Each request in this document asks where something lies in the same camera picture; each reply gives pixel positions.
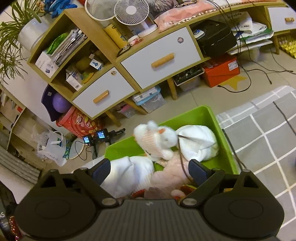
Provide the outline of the yellow egg tray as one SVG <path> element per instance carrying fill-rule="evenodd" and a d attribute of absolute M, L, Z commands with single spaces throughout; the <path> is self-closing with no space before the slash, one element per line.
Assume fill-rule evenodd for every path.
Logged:
<path fill-rule="evenodd" d="M 296 58 L 295 38 L 293 38 L 290 35 L 280 37 L 280 40 L 278 43 L 279 43 L 280 49 L 282 49 L 282 51 L 286 52 L 287 54 L 289 54 L 293 58 Z"/>

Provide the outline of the purple ball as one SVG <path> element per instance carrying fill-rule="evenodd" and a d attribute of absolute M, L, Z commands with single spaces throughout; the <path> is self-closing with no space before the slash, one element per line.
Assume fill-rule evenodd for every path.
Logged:
<path fill-rule="evenodd" d="M 72 104 L 58 92 L 53 96 L 52 104 L 53 108 L 59 113 L 66 113 L 72 106 Z"/>

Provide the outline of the potted green plant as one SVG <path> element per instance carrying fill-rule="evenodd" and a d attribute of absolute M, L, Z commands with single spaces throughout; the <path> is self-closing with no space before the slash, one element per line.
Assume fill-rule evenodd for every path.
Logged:
<path fill-rule="evenodd" d="M 23 68 L 23 45 L 18 42 L 18 36 L 23 27 L 30 20 L 41 21 L 44 13 L 42 2 L 13 1 L 10 4 L 12 20 L 1 22 L 1 85 L 7 83 L 6 79 L 23 77 L 26 70 Z"/>

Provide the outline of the clear storage box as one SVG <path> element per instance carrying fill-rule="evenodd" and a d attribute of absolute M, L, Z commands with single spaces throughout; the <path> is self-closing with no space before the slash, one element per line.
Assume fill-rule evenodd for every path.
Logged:
<path fill-rule="evenodd" d="M 132 96 L 132 99 L 137 106 L 141 106 L 148 113 L 166 104 L 159 86 L 154 86 L 143 93 L 135 94 Z"/>

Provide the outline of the red snack bucket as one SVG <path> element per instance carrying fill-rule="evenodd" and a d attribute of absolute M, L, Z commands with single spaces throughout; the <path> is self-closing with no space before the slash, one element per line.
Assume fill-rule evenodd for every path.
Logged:
<path fill-rule="evenodd" d="M 72 106 L 67 113 L 60 116 L 56 120 L 56 125 L 64 127 L 78 138 L 83 138 L 86 135 L 94 136 L 97 131 L 105 127 L 100 118 L 92 120 L 75 106 Z"/>

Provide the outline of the black printer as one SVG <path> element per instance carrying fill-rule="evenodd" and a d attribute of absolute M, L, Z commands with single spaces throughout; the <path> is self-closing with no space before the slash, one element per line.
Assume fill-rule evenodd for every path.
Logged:
<path fill-rule="evenodd" d="M 200 49 L 208 57 L 218 57 L 237 45 L 236 37 L 226 23 L 205 20 L 192 27 Z"/>

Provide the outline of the burger bear plush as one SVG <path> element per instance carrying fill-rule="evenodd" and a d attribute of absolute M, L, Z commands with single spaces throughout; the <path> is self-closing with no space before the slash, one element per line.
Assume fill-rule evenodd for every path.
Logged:
<path fill-rule="evenodd" d="M 177 202 L 180 202 L 196 189 L 197 188 L 195 186 L 189 184 L 182 185 L 179 189 L 175 189 L 171 192 L 171 197 L 173 197 Z"/>

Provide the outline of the white plastic bag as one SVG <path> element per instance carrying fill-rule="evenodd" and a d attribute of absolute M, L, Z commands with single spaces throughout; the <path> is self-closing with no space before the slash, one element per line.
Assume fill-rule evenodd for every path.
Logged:
<path fill-rule="evenodd" d="M 59 167 L 66 164 L 70 155 L 71 142 L 61 132 L 48 130 L 40 133 L 34 125 L 31 137 L 37 143 L 38 157 L 54 161 Z"/>

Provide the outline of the white desk fan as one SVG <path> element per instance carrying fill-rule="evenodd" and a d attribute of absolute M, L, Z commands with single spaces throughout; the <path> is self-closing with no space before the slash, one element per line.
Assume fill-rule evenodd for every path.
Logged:
<path fill-rule="evenodd" d="M 158 29 L 154 23 L 147 23 L 149 4 L 147 1 L 117 1 L 114 7 L 116 19 L 127 26 L 137 27 L 138 37 L 143 38 Z"/>

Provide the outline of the wooden drawer cabinet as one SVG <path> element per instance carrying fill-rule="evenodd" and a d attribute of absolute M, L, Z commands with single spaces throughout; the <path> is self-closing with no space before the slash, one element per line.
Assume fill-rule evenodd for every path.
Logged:
<path fill-rule="evenodd" d="M 127 52 L 120 54 L 119 47 L 99 22 L 90 18 L 84 9 L 67 9 L 56 18 L 36 44 L 28 65 L 90 119 L 95 119 L 132 94 L 171 80 L 181 71 L 207 61 L 209 56 L 202 53 L 193 36 L 192 27 L 214 16 L 236 11 L 249 11 L 253 19 L 269 26 L 283 23 L 285 31 L 295 28 L 295 24 L 287 22 L 288 17 L 295 17 L 295 12 L 283 1 L 218 5 L 214 9 L 174 23 L 162 32 L 154 31 Z M 59 34 L 72 27 L 80 29 L 86 35 L 86 40 L 66 58 L 52 76 L 46 75 L 37 67 L 37 59 Z M 107 63 L 81 89 L 75 90 L 66 83 L 66 68 L 87 56 L 90 46 L 95 46 Z"/>

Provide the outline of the pink fuzzy sock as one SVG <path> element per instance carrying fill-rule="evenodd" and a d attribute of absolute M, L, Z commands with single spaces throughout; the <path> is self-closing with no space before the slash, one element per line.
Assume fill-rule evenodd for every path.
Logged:
<path fill-rule="evenodd" d="M 164 168 L 156 171 L 151 176 L 151 183 L 145 190 L 145 199 L 182 199 L 186 195 L 181 187 L 192 183 L 189 175 L 188 164 L 183 155 L 174 152 L 174 156 L 170 161 L 159 161 Z"/>

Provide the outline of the grey checked tablecloth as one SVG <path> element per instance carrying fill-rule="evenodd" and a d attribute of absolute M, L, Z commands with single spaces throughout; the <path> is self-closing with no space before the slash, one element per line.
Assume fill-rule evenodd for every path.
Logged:
<path fill-rule="evenodd" d="M 282 205 L 280 240 L 295 240 L 295 89 L 281 86 L 217 116 L 245 166 Z"/>

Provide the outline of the red trimmed white glove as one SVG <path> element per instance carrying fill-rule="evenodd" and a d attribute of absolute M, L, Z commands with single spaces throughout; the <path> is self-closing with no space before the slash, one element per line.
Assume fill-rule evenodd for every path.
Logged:
<path fill-rule="evenodd" d="M 150 187 L 154 164 L 148 157 L 126 156 L 110 164 L 110 173 L 100 187 L 114 198 L 129 196 Z"/>

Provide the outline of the white duck plush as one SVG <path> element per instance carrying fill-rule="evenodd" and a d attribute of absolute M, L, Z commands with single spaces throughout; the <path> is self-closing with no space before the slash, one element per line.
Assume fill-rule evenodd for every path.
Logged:
<path fill-rule="evenodd" d="M 168 126 L 159 126 L 155 121 L 140 124 L 133 130 L 137 144 L 154 162 L 170 161 L 174 157 L 172 147 L 178 142 L 176 131 Z"/>

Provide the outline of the orange shoe box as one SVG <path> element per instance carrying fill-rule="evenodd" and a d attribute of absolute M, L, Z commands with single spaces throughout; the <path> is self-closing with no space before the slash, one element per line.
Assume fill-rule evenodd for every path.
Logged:
<path fill-rule="evenodd" d="M 208 87 L 215 87 L 240 74 L 237 56 L 224 54 L 202 63 L 203 80 Z"/>

